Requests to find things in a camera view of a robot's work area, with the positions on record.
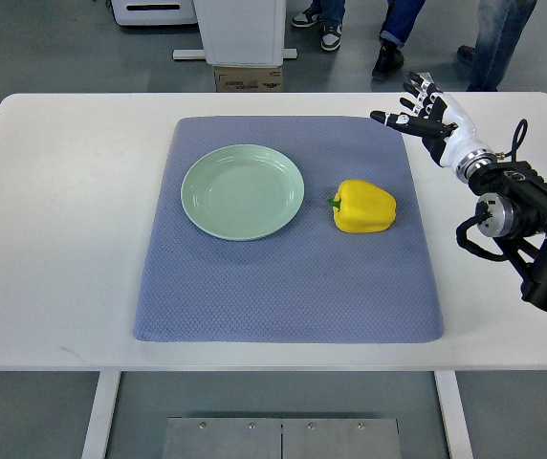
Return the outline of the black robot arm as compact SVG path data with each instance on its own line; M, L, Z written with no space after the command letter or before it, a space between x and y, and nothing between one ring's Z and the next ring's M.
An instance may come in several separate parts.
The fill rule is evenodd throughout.
M547 313L547 183L516 153L528 132L521 120L511 151L480 153L458 175L479 197L474 215L456 230L458 245L520 275L521 298Z

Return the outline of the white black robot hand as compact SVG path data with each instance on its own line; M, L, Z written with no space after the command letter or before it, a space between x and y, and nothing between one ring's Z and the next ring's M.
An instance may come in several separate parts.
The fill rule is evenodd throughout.
M406 112L393 114L374 110L370 118L398 132L418 137L431 159L453 170L463 183L478 168L496 161L493 150L482 142L469 115L449 94L420 74L407 74L404 84L408 98L400 104Z

